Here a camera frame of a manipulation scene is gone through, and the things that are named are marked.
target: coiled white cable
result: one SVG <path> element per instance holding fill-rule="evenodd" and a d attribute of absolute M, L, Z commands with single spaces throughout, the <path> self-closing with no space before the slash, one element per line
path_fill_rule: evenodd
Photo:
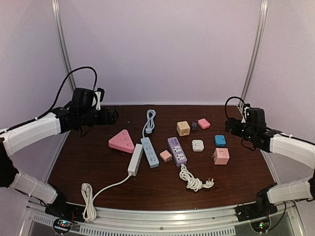
<path fill-rule="evenodd" d="M 124 180 L 118 182 L 118 183 L 114 183 L 112 185 L 109 185 L 101 190 L 99 190 L 98 193 L 95 194 L 95 196 L 93 197 L 93 189 L 92 186 L 88 183 L 83 183 L 82 187 L 81 187 L 81 193 L 82 193 L 82 197 L 85 201 L 85 209 L 83 212 L 83 219 L 85 219 L 86 221 L 94 221 L 96 219 L 96 210 L 95 207 L 93 205 L 93 202 L 95 200 L 95 198 L 103 191 L 105 191 L 106 189 L 109 189 L 111 187 L 117 186 L 119 184 L 124 183 L 125 181 L 127 181 L 129 178 L 131 177 L 131 174 L 129 174 Z"/>
<path fill-rule="evenodd" d="M 195 178 L 192 173 L 187 170 L 187 167 L 182 164 L 181 171 L 179 172 L 179 177 L 183 181 L 187 181 L 186 188 L 192 189 L 193 191 L 197 192 L 202 188 L 211 188 L 215 183 L 213 179 L 208 178 L 206 183 L 202 183 L 200 179 Z"/>
<path fill-rule="evenodd" d="M 147 122 L 145 123 L 143 130 L 142 130 L 142 138 L 145 138 L 144 131 L 146 131 L 146 134 L 151 134 L 155 124 L 154 124 L 154 117 L 156 117 L 157 113 L 155 110 L 148 110 L 147 111 Z"/>

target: purple power strip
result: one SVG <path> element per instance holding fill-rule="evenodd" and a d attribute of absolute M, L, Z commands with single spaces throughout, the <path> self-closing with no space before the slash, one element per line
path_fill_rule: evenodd
<path fill-rule="evenodd" d="M 178 139 L 176 137 L 167 139 L 167 145 L 173 154 L 176 166 L 180 167 L 182 164 L 186 165 L 187 158 Z"/>

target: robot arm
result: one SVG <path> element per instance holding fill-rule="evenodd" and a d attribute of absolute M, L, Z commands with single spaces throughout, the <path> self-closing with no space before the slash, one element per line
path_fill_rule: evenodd
<path fill-rule="evenodd" d="M 59 215 L 67 214 L 66 197 L 49 184 L 36 180 L 13 166 L 10 157 L 39 140 L 82 126 L 115 124 L 119 116 L 114 108 L 100 105 L 104 90 L 76 88 L 71 102 L 52 109 L 47 115 L 14 129 L 0 131 L 0 187 L 11 187 L 49 204 Z"/>
<path fill-rule="evenodd" d="M 281 131 L 270 129 L 266 126 L 264 110 L 251 108 L 244 104 L 243 120 L 230 118 L 226 112 L 226 132 L 243 138 L 252 143 L 253 148 L 259 148 L 266 152 L 280 154 L 301 162 L 315 169 L 315 145 Z M 252 204 L 254 215 L 264 215 L 266 211 L 274 209 L 273 205 L 291 200 L 304 200 L 315 198 L 315 176 L 286 184 L 269 186 L 257 194 L 257 201 Z M 248 211 L 240 207 L 237 212 L 244 215 Z"/>

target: dark brown tabletop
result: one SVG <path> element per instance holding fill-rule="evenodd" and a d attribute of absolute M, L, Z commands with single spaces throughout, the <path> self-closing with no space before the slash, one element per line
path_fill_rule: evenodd
<path fill-rule="evenodd" d="M 136 177 L 122 185 L 101 193 L 95 200 L 96 207 L 128 210 L 180 210 L 201 209 L 255 201 L 256 193 L 274 183 L 260 151 L 250 151 L 241 146 L 241 138 L 224 132 L 224 106 L 121 106 L 120 117 L 115 125 L 95 126 L 89 134 L 71 131 L 56 161 L 49 183 L 64 192 L 68 201 L 84 204 L 81 184 L 89 183 L 94 194 L 100 189 L 127 177 L 131 154 L 109 148 L 108 140 L 127 129 L 133 143 L 140 143 L 142 128 L 148 109 L 155 109 L 156 127 L 149 135 L 157 155 L 168 149 L 167 138 L 178 137 L 187 156 L 188 170 L 201 181 L 214 178 L 211 189 L 198 192 L 186 189 L 186 182 L 179 178 L 180 167 L 174 161 L 163 162 L 150 169 L 143 154 Z M 229 115 L 240 118 L 234 106 Z M 187 120 L 206 118 L 209 129 L 197 128 L 189 136 L 179 137 L 176 124 Z M 230 160 L 225 166 L 214 165 L 211 157 L 216 146 L 214 137 L 225 135 Z M 191 142 L 202 139 L 203 152 L 193 152 Z"/>

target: pink power adapter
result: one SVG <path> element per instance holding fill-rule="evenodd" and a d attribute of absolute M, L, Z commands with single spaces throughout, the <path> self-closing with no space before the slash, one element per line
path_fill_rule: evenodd
<path fill-rule="evenodd" d="M 215 153 L 213 153 L 213 159 L 215 165 L 226 165 L 230 159 L 227 148 L 216 148 Z"/>

